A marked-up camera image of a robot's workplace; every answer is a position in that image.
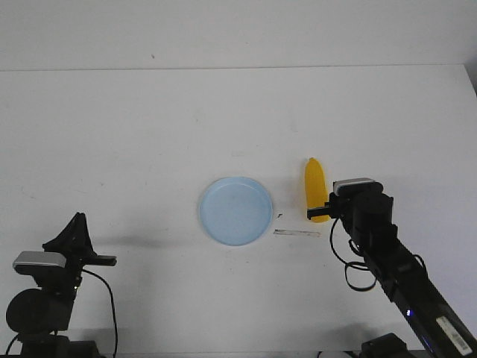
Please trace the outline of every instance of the sticker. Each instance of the sticker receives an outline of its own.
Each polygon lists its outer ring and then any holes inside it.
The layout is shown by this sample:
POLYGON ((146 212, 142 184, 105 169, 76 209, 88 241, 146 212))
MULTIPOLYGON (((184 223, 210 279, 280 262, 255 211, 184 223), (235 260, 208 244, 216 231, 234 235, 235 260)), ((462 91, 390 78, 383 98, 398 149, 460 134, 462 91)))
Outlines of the sticker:
POLYGON ((449 320, 442 316, 439 318, 435 319, 437 321, 437 324, 440 325, 440 328, 444 331, 444 333, 449 337, 451 342, 454 344, 454 346, 457 348, 459 353, 463 356, 466 356, 467 354, 472 353, 472 348, 469 347, 467 342, 464 341, 462 336, 459 334, 459 332, 452 326, 452 323, 449 322, 449 320))

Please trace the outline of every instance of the white table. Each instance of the white table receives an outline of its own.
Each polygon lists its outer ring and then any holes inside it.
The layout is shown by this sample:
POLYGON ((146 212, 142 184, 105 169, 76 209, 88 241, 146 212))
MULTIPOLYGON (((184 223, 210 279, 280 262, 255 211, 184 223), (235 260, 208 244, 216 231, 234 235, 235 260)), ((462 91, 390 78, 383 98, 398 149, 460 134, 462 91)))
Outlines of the white table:
MULTIPOLYGON (((306 220, 313 156, 329 184, 384 184, 400 239, 477 332, 477 101, 463 66, 3 72, 0 91, 0 312, 33 286, 16 255, 81 211, 95 250, 118 256, 91 269, 115 292, 122 353, 359 349, 388 332, 420 348, 380 288, 347 287, 330 222, 306 220), (197 217, 205 188, 232 175, 261 182, 276 218, 239 248, 197 217)), ((341 228, 336 241, 351 258, 341 228)), ((107 291, 85 278, 70 337, 106 353, 111 326, 107 291)))

